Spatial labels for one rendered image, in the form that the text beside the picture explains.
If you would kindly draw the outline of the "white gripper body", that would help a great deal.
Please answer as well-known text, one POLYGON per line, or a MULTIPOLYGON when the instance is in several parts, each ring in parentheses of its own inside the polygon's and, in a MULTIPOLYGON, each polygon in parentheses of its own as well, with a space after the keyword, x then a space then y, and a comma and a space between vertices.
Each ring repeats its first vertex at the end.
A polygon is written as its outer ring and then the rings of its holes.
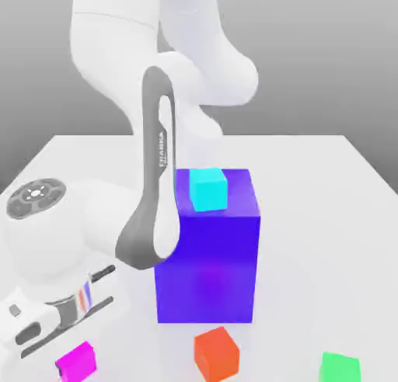
POLYGON ((129 308, 124 291, 96 291, 94 305, 82 313, 74 300, 47 305, 19 328, 19 359, 57 359, 83 342, 94 342, 129 308))

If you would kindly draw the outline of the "large blue box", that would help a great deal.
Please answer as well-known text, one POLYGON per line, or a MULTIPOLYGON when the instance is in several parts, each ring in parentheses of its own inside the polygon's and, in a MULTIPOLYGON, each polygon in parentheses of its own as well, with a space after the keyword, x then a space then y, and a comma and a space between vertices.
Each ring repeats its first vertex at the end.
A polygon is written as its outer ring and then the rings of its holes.
POLYGON ((195 212, 189 172, 177 172, 180 240, 155 268, 160 323, 250 323, 257 274, 260 210, 249 170, 225 169, 226 210, 195 212))

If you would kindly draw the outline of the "small cyan cube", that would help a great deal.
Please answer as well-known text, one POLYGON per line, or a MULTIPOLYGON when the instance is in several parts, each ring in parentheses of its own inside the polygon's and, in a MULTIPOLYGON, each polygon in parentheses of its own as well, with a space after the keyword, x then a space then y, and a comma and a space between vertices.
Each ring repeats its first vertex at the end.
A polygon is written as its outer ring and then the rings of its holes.
POLYGON ((190 201, 196 212, 226 210, 228 182, 220 168, 189 170, 190 201))

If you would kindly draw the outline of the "small green cube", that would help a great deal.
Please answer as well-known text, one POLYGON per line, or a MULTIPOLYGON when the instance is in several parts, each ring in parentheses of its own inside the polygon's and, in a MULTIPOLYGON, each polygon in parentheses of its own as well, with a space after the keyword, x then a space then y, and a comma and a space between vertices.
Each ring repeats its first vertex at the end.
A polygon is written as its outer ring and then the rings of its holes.
POLYGON ((361 364, 359 359, 324 352, 319 369, 318 382, 361 382, 361 364))

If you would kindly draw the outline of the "small orange cube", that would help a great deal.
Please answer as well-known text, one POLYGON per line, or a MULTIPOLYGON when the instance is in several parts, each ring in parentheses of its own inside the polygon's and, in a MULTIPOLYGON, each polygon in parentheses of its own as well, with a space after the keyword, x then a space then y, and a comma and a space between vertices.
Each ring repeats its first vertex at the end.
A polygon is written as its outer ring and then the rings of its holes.
POLYGON ((220 382, 239 372, 240 351, 224 327, 194 338, 194 362, 205 382, 220 382))

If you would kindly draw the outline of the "small magenta cube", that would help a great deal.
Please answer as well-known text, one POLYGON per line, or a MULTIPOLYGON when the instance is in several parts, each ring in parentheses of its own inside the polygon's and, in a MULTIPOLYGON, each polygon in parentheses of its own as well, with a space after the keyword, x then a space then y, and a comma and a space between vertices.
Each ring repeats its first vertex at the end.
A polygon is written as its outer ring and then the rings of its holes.
POLYGON ((83 342, 55 362, 61 382, 82 382, 97 370, 94 348, 83 342))

